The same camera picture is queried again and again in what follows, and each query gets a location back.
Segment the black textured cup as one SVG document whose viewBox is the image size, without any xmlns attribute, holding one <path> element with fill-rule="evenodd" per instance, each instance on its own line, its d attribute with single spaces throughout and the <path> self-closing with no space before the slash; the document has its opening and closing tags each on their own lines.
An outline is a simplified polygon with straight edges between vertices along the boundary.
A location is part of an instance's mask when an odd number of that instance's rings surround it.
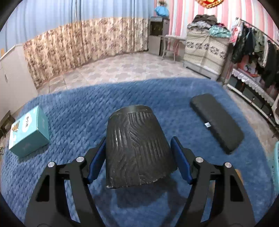
<svg viewBox="0 0 279 227">
<path fill-rule="evenodd" d="M 152 184 L 177 170 L 175 159 L 152 109 L 145 105 L 121 108 L 106 129 L 106 186 Z"/>
</svg>

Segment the teal plastic trash basket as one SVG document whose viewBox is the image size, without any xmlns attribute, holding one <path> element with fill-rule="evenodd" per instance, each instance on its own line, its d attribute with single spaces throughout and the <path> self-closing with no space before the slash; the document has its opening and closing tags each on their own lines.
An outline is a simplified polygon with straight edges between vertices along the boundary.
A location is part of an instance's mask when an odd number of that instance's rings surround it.
<svg viewBox="0 0 279 227">
<path fill-rule="evenodd" d="M 279 177 L 279 172 L 278 172 L 278 146 L 279 146 L 279 142 L 277 142 L 275 144 L 275 148 L 274 148 L 274 177 L 276 182 L 278 183 L 278 177 Z"/>
</svg>

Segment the brown phone case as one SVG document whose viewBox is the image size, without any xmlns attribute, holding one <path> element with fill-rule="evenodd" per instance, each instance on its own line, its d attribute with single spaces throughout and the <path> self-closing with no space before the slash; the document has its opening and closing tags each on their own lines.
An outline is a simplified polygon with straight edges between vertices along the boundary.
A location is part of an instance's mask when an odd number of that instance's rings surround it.
<svg viewBox="0 0 279 227">
<path fill-rule="evenodd" d="M 240 172 L 238 169 L 235 169 L 235 171 L 236 171 L 236 173 L 237 173 L 237 175 L 238 175 L 239 179 L 241 180 L 241 182 L 242 182 L 242 184 L 243 184 L 243 183 L 244 183 L 244 181 L 243 181 L 243 177 L 242 177 L 241 172 Z"/>
</svg>

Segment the teal tissue box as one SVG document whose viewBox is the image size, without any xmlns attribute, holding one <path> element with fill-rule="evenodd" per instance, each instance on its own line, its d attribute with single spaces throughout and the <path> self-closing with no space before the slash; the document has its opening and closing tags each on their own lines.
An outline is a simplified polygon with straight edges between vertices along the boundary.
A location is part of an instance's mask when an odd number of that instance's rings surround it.
<svg viewBox="0 0 279 227">
<path fill-rule="evenodd" d="M 39 106 L 16 120 L 9 136 L 9 150 L 24 158 L 50 142 L 48 118 Z"/>
</svg>

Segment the black rectangular case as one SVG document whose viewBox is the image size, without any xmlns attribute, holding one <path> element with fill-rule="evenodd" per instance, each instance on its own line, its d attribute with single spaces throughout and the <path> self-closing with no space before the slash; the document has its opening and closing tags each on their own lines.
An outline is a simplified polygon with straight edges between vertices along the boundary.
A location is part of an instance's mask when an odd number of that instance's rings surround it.
<svg viewBox="0 0 279 227">
<path fill-rule="evenodd" d="M 231 154 L 244 139 L 244 133 L 216 98 L 202 94 L 191 98 L 190 105 L 204 121 L 224 152 Z"/>
</svg>

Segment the small wooden stool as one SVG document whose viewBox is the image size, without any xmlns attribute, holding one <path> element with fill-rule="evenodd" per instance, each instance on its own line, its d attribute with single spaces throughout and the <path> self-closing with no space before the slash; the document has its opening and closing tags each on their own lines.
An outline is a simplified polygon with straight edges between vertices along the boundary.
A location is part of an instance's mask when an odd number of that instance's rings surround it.
<svg viewBox="0 0 279 227">
<path fill-rule="evenodd" d="M 15 122 L 15 118 L 8 111 L 0 122 L 0 138 L 6 137 L 7 133 L 11 129 L 11 125 Z"/>
</svg>

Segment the low tv stand with lace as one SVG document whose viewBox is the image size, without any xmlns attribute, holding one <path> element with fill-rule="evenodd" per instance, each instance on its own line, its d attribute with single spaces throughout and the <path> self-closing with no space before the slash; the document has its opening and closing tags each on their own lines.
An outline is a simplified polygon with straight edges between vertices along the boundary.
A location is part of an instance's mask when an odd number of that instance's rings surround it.
<svg viewBox="0 0 279 227">
<path fill-rule="evenodd" d="M 274 100 L 252 77 L 239 69 L 232 69 L 226 82 L 227 88 L 252 106 L 278 133 L 278 124 L 272 111 Z"/>
</svg>

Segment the white cabinet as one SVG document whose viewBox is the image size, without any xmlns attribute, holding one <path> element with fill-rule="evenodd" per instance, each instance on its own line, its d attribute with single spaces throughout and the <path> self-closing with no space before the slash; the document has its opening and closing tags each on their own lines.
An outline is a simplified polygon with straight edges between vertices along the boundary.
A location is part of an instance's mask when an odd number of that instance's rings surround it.
<svg viewBox="0 0 279 227">
<path fill-rule="evenodd" d="M 1 119 L 38 96 L 22 45 L 14 45 L 1 57 L 0 89 Z"/>
</svg>

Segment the patterned cloth covered cabinet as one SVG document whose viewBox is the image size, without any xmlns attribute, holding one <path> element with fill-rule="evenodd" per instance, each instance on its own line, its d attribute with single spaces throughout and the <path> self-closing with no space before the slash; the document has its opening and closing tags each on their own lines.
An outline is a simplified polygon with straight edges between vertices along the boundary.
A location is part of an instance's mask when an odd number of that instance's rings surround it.
<svg viewBox="0 0 279 227">
<path fill-rule="evenodd" d="M 228 47 L 228 38 L 211 36 L 207 29 L 189 29 L 185 41 L 183 65 L 217 81 L 226 63 Z"/>
</svg>

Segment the blue floral curtain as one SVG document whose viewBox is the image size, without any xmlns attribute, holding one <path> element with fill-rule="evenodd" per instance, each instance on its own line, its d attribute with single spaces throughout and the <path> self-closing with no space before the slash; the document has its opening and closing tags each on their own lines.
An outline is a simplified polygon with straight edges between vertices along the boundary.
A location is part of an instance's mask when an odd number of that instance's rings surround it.
<svg viewBox="0 0 279 227">
<path fill-rule="evenodd" d="M 90 61 L 148 48 L 153 1 L 1 1 L 1 51 L 23 46 L 36 86 Z"/>
</svg>

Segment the small metal folding table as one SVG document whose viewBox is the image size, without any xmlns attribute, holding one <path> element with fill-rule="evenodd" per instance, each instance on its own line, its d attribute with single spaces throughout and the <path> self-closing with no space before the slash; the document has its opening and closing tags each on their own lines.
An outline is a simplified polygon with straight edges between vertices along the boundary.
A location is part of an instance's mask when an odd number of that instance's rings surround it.
<svg viewBox="0 0 279 227">
<path fill-rule="evenodd" d="M 169 53 L 173 55 L 173 60 L 176 61 L 176 54 L 178 53 L 179 45 L 181 43 L 185 43 L 186 37 L 177 35 L 164 35 L 161 37 L 161 40 L 163 41 L 162 59 L 164 59 Z M 168 49 L 168 46 L 171 46 L 171 43 L 174 44 L 174 47 L 172 49 Z"/>
</svg>

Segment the pile of folded clothes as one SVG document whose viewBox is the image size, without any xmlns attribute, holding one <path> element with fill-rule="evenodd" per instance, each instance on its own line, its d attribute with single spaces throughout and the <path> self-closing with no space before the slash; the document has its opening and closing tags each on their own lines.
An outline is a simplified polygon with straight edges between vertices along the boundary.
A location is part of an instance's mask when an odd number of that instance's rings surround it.
<svg viewBox="0 0 279 227">
<path fill-rule="evenodd" d="M 196 15 L 191 23 L 187 25 L 187 30 L 204 30 L 212 37 L 230 38 L 231 32 L 223 23 L 218 23 L 215 15 Z"/>
</svg>

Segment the grey water dispenser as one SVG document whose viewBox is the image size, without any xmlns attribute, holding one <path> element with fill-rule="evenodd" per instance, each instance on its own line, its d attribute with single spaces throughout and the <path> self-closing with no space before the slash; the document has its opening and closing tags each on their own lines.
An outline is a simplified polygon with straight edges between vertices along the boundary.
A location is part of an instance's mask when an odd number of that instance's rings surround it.
<svg viewBox="0 0 279 227">
<path fill-rule="evenodd" d="M 148 52 L 161 56 L 163 53 L 163 37 L 169 34 L 169 18 L 151 17 L 149 20 Z"/>
</svg>

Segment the blue covered water bottle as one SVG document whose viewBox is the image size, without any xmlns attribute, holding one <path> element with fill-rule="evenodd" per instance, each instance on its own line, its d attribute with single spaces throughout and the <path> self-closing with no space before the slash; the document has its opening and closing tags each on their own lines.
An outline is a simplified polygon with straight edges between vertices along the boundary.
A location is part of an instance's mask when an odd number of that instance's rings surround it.
<svg viewBox="0 0 279 227">
<path fill-rule="evenodd" d="M 169 10 L 165 6 L 157 6 L 154 11 L 159 17 L 169 17 Z"/>
</svg>

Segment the red heart wall decoration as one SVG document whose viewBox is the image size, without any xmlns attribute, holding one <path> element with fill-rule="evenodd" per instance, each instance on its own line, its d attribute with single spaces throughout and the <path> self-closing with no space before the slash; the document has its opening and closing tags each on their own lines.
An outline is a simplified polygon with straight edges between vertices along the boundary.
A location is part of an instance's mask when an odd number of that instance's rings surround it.
<svg viewBox="0 0 279 227">
<path fill-rule="evenodd" d="M 207 9 L 211 9 L 214 8 L 220 4 L 222 4 L 222 2 L 224 0 L 195 0 L 198 4 L 200 4 L 202 7 L 207 8 Z"/>
</svg>

